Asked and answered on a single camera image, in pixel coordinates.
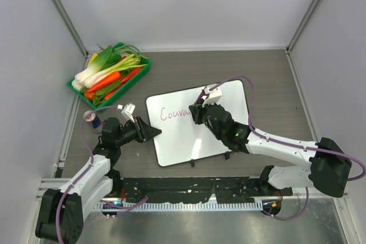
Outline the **red chili pepper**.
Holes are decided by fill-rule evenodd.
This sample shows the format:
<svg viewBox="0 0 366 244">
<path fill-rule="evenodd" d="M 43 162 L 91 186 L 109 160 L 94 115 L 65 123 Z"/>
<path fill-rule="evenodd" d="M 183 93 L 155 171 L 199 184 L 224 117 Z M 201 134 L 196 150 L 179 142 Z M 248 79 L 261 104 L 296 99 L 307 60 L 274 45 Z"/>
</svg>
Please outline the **red chili pepper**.
<svg viewBox="0 0 366 244">
<path fill-rule="evenodd" d="M 112 90 L 110 93 L 106 94 L 103 97 L 103 100 L 107 101 L 118 89 L 120 89 L 127 81 L 129 81 L 133 76 L 135 76 L 141 70 L 142 70 L 142 67 L 137 67 L 137 68 L 134 68 L 133 70 L 131 70 L 126 76 L 124 76 L 120 80 L 119 85 L 114 90 Z"/>
</svg>

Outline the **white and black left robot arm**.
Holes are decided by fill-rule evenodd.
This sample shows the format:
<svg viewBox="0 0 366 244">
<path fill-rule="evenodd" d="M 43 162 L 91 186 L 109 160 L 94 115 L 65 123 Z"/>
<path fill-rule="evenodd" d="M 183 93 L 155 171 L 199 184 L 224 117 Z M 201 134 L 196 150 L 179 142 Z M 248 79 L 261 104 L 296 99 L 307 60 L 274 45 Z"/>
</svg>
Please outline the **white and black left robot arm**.
<svg viewBox="0 0 366 244">
<path fill-rule="evenodd" d="M 58 243 L 76 243 L 84 221 L 106 195 L 117 197 L 122 190 L 119 171 L 113 167 L 121 156 L 121 146 L 147 142 L 162 131 L 140 117 L 124 125 L 111 117 L 103 122 L 98 143 L 84 167 L 66 184 L 47 189 L 42 196 L 35 236 Z"/>
</svg>

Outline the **green bok choy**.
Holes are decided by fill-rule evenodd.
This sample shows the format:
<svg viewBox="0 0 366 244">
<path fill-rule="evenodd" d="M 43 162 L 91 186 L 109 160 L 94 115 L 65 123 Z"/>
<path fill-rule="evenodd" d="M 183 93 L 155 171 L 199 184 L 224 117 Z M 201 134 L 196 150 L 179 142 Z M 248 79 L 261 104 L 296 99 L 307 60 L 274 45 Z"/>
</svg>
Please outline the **green bok choy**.
<svg viewBox="0 0 366 244">
<path fill-rule="evenodd" d="M 121 58 L 121 55 L 116 53 L 113 46 L 109 45 L 108 47 L 102 49 L 101 52 L 98 53 L 96 57 L 88 63 L 87 68 L 98 72 L 114 65 Z"/>
</svg>

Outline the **red and blue drink can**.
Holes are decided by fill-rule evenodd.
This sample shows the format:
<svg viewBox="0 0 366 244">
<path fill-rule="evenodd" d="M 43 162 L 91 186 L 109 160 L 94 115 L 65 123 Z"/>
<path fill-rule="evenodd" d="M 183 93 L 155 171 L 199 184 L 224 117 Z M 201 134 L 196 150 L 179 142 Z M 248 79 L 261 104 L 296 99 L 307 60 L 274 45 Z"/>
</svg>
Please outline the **red and blue drink can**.
<svg viewBox="0 0 366 244">
<path fill-rule="evenodd" d="M 96 133 L 101 133 L 102 131 L 102 122 L 99 118 L 99 116 L 92 112 L 91 110 L 89 111 L 86 111 L 84 114 L 83 114 L 83 119 L 85 120 L 85 122 L 87 122 L 91 127 L 92 129 L 96 132 Z"/>
</svg>

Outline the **yellow pepper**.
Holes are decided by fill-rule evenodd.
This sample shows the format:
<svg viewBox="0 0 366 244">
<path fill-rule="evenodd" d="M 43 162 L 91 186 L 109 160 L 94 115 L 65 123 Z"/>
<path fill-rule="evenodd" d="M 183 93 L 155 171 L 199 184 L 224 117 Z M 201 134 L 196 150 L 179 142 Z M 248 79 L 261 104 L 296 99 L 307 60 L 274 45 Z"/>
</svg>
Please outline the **yellow pepper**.
<svg viewBox="0 0 366 244">
<path fill-rule="evenodd" d="M 89 66 L 90 66 L 90 64 L 94 61 L 94 59 L 95 59 L 97 56 L 98 56 L 98 54 L 97 54 L 97 53 L 93 53 L 93 54 L 91 55 L 91 57 L 90 57 L 90 59 L 89 59 L 89 61 L 88 61 L 88 63 L 87 63 L 87 67 L 89 67 Z"/>
</svg>

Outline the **green plastic tray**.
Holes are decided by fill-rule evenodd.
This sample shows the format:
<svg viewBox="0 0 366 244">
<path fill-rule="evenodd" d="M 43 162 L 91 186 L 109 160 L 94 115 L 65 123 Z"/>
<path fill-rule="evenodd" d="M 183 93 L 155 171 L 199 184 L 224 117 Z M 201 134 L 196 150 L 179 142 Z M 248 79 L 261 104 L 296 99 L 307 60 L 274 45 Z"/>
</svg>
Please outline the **green plastic tray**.
<svg viewBox="0 0 366 244">
<path fill-rule="evenodd" d="M 151 61 L 134 45 L 117 43 L 100 47 L 86 67 L 67 86 L 93 110 L 112 105 L 151 67 Z"/>
</svg>

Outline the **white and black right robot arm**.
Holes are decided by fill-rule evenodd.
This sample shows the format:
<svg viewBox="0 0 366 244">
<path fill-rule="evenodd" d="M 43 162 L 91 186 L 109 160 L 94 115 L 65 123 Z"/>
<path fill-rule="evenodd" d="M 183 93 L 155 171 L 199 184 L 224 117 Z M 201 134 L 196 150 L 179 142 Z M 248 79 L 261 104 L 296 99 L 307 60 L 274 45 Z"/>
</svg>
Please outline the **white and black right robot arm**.
<svg viewBox="0 0 366 244">
<path fill-rule="evenodd" d="M 291 164 L 265 167 L 258 181 L 264 195 L 288 187 L 313 186 L 325 195 L 343 196 L 352 164 L 333 140 L 296 141 L 251 129 L 249 124 L 235 121 L 221 105 L 205 104 L 203 99 L 196 100 L 189 110 L 193 122 L 206 126 L 230 151 L 266 155 Z"/>
</svg>

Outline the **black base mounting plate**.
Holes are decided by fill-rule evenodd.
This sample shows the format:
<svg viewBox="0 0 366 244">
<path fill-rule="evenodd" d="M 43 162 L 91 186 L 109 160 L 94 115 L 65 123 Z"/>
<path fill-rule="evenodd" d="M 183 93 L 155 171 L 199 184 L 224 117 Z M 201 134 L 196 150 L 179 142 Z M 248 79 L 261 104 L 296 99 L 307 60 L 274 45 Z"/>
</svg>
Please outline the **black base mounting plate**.
<svg viewBox="0 0 366 244">
<path fill-rule="evenodd" d="M 250 177 L 175 177 L 124 178 L 125 199 L 137 203 L 207 203 L 212 195 L 218 203 L 247 203 L 255 197 L 291 196 L 290 187 L 276 189 L 260 178 Z"/>
</svg>

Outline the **white marker with pink cap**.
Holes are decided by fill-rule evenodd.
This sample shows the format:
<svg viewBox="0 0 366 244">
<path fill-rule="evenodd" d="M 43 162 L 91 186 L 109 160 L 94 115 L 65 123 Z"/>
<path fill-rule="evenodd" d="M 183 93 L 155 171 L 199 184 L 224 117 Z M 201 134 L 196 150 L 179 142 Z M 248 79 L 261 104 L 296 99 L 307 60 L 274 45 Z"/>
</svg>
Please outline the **white marker with pink cap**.
<svg viewBox="0 0 366 244">
<path fill-rule="evenodd" d="M 196 103 L 199 105 L 202 105 L 204 103 L 205 98 L 206 98 L 206 93 L 205 93 L 204 89 L 202 89 L 200 94 L 198 95 Z"/>
</svg>

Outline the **orange carrot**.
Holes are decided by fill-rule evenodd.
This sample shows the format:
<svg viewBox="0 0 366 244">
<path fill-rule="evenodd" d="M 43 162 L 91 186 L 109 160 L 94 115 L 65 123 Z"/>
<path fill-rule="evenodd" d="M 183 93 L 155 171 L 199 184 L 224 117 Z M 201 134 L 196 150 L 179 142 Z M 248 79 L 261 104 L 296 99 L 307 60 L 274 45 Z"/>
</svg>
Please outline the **orange carrot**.
<svg viewBox="0 0 366 244">
<path fill-rule="evenodd" d="M 107 77 L 103 78 L 99 82 L 97 82 L 95 85 L 93 85 L 91 88 L 87 89 L 87 93 L 95 92 L 115 81 L 117 81 L 121 77 L 121 73 L 119 71 L 115 71 L 108 75 Z"/>
</svg>

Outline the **green spinach leaves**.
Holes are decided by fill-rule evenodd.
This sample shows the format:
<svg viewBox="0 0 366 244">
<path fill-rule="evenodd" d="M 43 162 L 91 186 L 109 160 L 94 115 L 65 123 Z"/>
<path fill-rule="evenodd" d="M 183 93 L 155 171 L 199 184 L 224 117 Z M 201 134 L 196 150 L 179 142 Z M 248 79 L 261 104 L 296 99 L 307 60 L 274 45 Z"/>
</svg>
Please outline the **green spinach leaves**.
<svg viewBox="0 0 366 244">
<path fill-rule="evenodd" d="M 105 87 L 97 90 L 95 92 L 95 95 L 94 95 L 93 99 L 92 99 L 93 105 L 94 106 L 100 105 L 101 102 L 103 101 L 103 97 L 106 94 L 110 93 L 112 90 L 114 90 L 119 85 L 119 82 L 120 82 L 120 80 L 117 80 L 117 81 L 109 84 L 108 86 L 105 86 Z"/>
</svg>

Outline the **white and green leek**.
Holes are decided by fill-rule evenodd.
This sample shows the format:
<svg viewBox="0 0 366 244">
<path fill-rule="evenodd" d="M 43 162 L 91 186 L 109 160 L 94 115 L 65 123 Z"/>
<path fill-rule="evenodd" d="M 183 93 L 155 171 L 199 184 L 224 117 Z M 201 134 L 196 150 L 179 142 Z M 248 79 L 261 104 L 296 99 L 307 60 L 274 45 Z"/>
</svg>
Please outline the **white and green leek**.
<svg viewBox="0 0 366 244">
<path fill-rule="evenodd" d="M 82 87 L 91 88 L 99 81 L 108 77 L 110 74 L 130 69 L 135 69 L 138 67 L 144 67 L 145 64 L 141 62 L 141 56 L 135 56 L 134 54 L 128 55 L 124 57 L 120 61 L 116 62 L 113 65 L 106 67 L 105 69 L 101 69 L 101 67 L 97 65 L 91 64 L 85 70 L 78 73 L 74 80 L 81 85 Z"/>
</svg>

